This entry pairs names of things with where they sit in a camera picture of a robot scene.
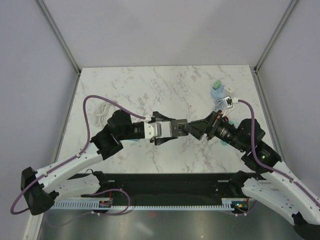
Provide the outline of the green plug adapter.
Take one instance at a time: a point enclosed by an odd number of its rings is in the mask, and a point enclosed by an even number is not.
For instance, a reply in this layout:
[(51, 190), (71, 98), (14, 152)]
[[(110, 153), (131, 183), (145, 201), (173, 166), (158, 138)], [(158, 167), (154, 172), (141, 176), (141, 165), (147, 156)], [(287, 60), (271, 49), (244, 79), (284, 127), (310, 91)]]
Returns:
[(221, 84), (222, 84), (222, 81), (221, 81), (221, 80), (216, 80), (216, 81), (214, 82), (212, 88), (213, 88), (214, 90), (217, 90), (217, 89), (219, 89), (219, 88), (221, 87)]

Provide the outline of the black cube socket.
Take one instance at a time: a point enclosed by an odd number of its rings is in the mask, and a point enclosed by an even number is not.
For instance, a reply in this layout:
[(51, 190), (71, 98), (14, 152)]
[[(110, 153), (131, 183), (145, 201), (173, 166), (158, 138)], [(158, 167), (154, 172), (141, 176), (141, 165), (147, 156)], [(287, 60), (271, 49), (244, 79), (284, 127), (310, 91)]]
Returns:
[(188, 121), (186, 119), (173, 119), (170, 121), (170, 134), (171, 137), (178, 138), (188, 136), (189, 133), (186, 130)]

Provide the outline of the blue round power strip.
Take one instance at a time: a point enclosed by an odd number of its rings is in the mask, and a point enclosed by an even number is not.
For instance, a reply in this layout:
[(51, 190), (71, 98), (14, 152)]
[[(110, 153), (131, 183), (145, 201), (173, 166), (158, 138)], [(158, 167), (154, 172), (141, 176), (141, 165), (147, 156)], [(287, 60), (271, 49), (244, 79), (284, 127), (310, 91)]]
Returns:
[(226, 94), (224, 92), (224, 86), (222, 87), (219, 87), (217, 89), (214, 89), (214, 88), (211, 88), (210, 90), (210, 94), (211, 94), (211, 97), (214, 99), (214, 100), (218, 100), (218, 99), (223, 99), (226, 97)]

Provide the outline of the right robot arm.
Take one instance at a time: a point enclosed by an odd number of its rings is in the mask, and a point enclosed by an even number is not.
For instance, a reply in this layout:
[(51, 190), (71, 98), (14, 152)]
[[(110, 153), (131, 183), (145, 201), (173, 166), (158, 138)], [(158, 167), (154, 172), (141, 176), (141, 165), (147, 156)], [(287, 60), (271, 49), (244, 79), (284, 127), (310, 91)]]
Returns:
[(184, 123), (181, 130), (200, 140), (214, 137), (243, 152), (241, 160), (255, 173), (272, 183), (278, 191), (259, 186), (257, 180), (238, 172), (229, 184), (235, 197), (243, 194), (277, 212), (293, 225), (304, 240), (320, 238), (320, 198), (308, 189), (289, 169), (280, 155), (262, 139), (265, 132), (255, 117), (241, 121), (238, 127), (230, 124), (224, 115), (212, 112), (208, 117)]

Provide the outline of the white cube adapter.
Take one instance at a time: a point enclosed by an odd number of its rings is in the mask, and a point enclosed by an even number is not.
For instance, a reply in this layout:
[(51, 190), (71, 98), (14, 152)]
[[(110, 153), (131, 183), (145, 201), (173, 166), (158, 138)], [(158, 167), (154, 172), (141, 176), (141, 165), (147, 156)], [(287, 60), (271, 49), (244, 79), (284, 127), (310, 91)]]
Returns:
[(232, 87), (229, 86), (225, 86), (224, 90), (229, 94), (232, 94), (235, 91)]

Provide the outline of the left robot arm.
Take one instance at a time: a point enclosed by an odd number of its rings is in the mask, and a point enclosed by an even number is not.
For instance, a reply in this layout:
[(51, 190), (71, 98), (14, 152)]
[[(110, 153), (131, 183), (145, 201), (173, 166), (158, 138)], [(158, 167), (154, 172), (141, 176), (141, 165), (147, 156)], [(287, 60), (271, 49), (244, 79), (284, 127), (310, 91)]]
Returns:
[(110, 185), (103, 173), (72, 179), (80, 171), (100, 163), (123, 149), (123, 140), (150, 140), (155, 145), (178, 138), (179, 121), (159, 112), (150, 118), (132, 122), (132, 113), (115, 111), (104, 128), (94, 136), (88, 136), (79, 153), (37, 170), (25, 168), (21, 173), (21, 195), (27, 211), (33, 216), (48, 211), (58, 200), (81, 195), (106, 196)]

